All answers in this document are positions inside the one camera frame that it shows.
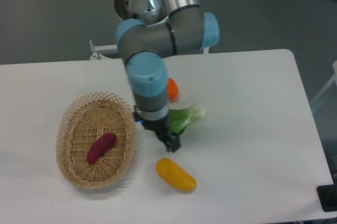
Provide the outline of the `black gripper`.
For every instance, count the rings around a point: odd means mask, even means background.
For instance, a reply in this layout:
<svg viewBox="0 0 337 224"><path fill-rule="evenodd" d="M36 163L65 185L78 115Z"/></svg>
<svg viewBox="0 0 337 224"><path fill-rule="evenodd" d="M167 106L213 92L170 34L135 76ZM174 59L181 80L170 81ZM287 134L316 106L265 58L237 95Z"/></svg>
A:
<svg viewBox="0 0 337 224"><path fill-rule="evenodd" d="M157 138L165 145L167 152L176 152L180 147L180 137L169 129L170 107L165 105L156 111L141 110L134 105L133 117L145 130L155 132Z"/></svg>

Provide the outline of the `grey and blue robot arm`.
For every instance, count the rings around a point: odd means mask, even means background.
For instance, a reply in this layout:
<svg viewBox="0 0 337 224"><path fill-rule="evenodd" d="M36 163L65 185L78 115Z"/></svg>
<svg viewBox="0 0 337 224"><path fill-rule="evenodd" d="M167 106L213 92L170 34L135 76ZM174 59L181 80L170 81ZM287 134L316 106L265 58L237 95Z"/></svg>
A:
<svg viewBox="0 0 337 224"><path fill-rule="evenodd" d="M164 58L216 45L219 23L204 12L198 0L163 0L168 18L147 25L140 14L122 21L115 32L135 100L134 118L155 132L167 151L180 147L177 133L169 128L168 74Z"/></svg>

